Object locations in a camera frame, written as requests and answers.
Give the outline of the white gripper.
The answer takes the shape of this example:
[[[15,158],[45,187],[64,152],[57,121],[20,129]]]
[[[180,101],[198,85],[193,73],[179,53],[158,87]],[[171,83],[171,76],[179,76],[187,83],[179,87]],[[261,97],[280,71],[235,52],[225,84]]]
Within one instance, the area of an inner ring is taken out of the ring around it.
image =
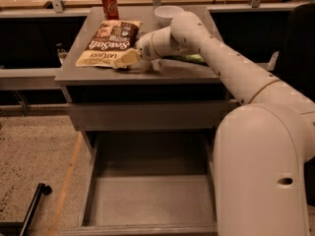
[[[141,57],[145,60],[152,60],[154,52],[152,48],[152,35],[146,33],[142,35],[135,44],[136,49],[129,48],[126,51],[119,52],[110,64],[113,69],[127,68],[140,62]]]

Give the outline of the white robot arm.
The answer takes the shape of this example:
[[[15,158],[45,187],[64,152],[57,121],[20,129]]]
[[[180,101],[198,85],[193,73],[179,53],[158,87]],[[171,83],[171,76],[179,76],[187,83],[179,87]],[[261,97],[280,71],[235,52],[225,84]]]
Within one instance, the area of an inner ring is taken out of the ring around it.
[[[314,155],[315,103],[208,32],[193,13],[136,43],[145,60],[200,54],[239,102],[213,151],[219,236],[310,236],[304,164]]]

